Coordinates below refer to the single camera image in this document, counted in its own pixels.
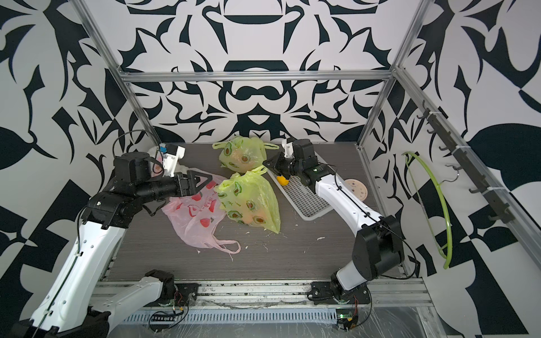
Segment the green avocado print plastic bag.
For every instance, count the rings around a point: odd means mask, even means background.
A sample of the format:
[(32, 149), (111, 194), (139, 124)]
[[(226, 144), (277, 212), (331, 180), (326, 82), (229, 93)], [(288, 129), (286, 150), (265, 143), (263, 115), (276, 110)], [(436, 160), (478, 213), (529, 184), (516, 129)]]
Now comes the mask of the green avocado print plastic bag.
[(267, 160), (267, 150), (276, 150), (276, 144), (264, 142), (257, 137), (236, 136), (225, 142), (212, 144), (213, 149), (220, 149), (218, 157), (222, 168), (236, 173), (246, 173), (263, 165)]

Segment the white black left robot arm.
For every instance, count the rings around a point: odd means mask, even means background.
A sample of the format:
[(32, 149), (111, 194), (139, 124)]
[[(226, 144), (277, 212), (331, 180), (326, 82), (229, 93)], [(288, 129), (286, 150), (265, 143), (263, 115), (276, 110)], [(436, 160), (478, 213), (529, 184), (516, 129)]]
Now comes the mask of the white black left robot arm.
[(142, 307), (173, 297), (173, 275), (152, 270), (104, 303), (90, 304), (134, 216), (149, 202), (197, 195), (212, 180), (210, 174), (194, 170), (162, 169), (154, 176), (153, 167), (164, 164), (145, 152), (115, 157), (111, 187), (94, 195), (77, 217), (76, 243), (59, 276), (31, 318), (14, 324), (9, 337), (108, 337)]

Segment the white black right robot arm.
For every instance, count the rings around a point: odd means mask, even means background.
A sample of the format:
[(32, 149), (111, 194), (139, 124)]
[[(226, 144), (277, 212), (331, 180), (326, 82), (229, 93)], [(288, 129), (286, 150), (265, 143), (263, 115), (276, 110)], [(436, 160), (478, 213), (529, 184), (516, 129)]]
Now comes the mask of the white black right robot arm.
[(356, 197), (331, 165), (319, 161), (308, 139), (286, 139), (282, 148), (263, 165), (276, 176), (298, 177), (355, 236), (352, 260), (331, 277), (335, 294), (349, 292), (404, 262), (402, 228), (395, 217), (380, 215)]

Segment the pink apple print plastic bag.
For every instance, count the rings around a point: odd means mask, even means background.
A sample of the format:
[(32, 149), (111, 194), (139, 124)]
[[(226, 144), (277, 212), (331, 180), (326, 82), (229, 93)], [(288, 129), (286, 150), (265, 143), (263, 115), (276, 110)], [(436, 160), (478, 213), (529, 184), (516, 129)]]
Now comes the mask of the pink apple print plastic bag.
[(185, 244), (235, 255), (241, 252), (238, 241), (217, 239), (215, 236), (216, 228), (226, 213), (220, 209), (221, 203), (214, 188), (225, 178), (214, 174), (211, 177), (211, 182), (201, 192), (191, 197), (172, 197), (162, 211)]

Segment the yellow fruit lower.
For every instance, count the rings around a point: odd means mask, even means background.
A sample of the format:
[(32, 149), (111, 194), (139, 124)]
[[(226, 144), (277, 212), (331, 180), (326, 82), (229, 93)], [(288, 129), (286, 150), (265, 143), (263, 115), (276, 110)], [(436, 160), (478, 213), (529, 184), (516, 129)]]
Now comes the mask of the yellow fruit lower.
[(282, 186), (282, 187), (285, 187), (285, 186), (289, 185), (289, 182), (290, 182), (284, 176), (277, 176), (276, 180), (280, 184), (280, 186)]

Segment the white perforated plastic basket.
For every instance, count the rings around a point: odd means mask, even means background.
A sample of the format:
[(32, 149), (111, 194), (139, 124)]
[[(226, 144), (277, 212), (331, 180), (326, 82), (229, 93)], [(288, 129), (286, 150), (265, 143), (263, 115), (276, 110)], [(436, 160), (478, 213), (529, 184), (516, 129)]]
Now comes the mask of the white perforated plastic basket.
[(289, 183), (282, 186), (276, 175), (272, 172), (268, 175), (304, 221), (315, 221), (332, 211), (332, 206), (304, 186), (298, 177), (290, 178)]

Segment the beige round perforated disc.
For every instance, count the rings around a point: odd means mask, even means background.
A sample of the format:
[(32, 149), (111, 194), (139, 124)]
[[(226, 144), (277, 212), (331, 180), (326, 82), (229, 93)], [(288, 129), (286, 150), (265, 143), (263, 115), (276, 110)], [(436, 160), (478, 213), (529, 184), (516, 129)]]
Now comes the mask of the beige round perforated disc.
[(369, 190), (361, 181), (350, 178), (346, 179), (345, 183), (360, 201), (365, 201), (368, 198)]

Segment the black connector block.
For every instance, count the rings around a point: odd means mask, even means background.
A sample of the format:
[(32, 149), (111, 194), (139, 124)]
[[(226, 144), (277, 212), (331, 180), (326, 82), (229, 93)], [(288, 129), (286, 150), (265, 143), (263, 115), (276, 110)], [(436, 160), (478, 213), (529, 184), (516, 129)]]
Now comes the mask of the black connector block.
[(147, 326), (152, 332), (168, 330), (184, 321), (186, 315), (187, 312), (166, 313), (164, 311), (157, 311), (150, 315)]

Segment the green circuit board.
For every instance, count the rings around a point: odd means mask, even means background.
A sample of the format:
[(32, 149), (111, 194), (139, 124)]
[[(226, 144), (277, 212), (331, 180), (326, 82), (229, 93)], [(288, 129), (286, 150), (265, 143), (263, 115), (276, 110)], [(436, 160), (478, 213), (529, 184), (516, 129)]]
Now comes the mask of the green circuit board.
[(356, 328), (359, 322), (359, 314), (357, 310), (338, 309), (336, 314), (337, 314), (336, 326), (338, 327), (339, 330), (348, 332)]

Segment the green hoop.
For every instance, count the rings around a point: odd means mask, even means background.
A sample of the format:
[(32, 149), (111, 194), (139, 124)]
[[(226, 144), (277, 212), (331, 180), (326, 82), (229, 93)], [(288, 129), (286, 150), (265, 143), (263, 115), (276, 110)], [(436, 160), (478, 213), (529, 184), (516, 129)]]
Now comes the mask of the green hoop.
[(446, 236), (446, 243), (445, 245), (441, 246), (439, 244), (436, 244), (439, 255), (442, 256), (442, 258), (445, 260), (445, 263), (443, 265), (443, 268), (447, 270), (452, 262), (452, 256), (453, 256), (453, 236), (452, 236), (452, 224), (450, 220), (449, 215), (449, 209), (447, 206), (447, 201), (445, 198), (445, 195), (442, 191), (441, 184), (438, 182), (438, 179), (436, 178), (435, 174), (432, 172), (429, 165), (416, 153), (414, 152), (404, 152), (402, 154), (403, 156), (406, 156), (408, 159), (414, 159), (417, 161), (421, 167), (425, 170), (426, 174), (430, 178), (431, 183), (433, 184), (433, 187), (435, 188), (436, 194), (438, 196), (440, 206), (443, 213), (443, 218), (445, 220), (445, 236)]

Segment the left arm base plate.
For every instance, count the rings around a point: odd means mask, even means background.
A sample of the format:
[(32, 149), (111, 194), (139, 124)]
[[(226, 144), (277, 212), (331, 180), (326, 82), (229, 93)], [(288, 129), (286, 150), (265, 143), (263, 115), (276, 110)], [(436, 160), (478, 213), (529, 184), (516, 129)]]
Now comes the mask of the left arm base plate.
[(162, 306), (182, 307), (197, 301), (198, 283), (165, 283), (158, 300)]

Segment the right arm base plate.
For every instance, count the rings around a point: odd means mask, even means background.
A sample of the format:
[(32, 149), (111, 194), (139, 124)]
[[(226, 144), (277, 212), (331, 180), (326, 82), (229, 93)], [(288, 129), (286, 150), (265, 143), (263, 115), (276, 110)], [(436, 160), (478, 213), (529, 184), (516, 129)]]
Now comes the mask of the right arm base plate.
[(312, 282), (307, 298), (309, 301), (314, 302), (315, 305), (353, 305), (355, 301), (364, 305), (371, 302), (371, 296), (366, 284), (361, 284), (351, 290), (344, 290), (336, 281)]

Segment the black wall hook rail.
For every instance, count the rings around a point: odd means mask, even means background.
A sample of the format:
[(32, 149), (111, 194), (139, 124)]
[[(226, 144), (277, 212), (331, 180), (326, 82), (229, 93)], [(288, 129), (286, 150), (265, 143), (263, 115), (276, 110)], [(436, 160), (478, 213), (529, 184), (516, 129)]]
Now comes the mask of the black wall hook rail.
[(418, 118), (426, 120), (432, 127), (429, 134), (436, 134), (441, 139), (444, 146), (441, 146), (440, 150), (453, 156), (459, 164), (456, 171), (463, 171), (474, 184), (474, 188), (470, 188), (469, 192), (481, 194), (493, 210), (495, 216), (490, 216), (489, 219), (502, 221), (505, 224), (515, 221), (516, 217), (511, 211), (510, 204), (497, 193), (501, 188), (489, 183), (487, 175), (479, 169), (474, 161), (472, 148), (466, 145), (466, 142), (452, 130), (443, 113), (430, 110), (425, 101), (422, 103), (422, 111)]

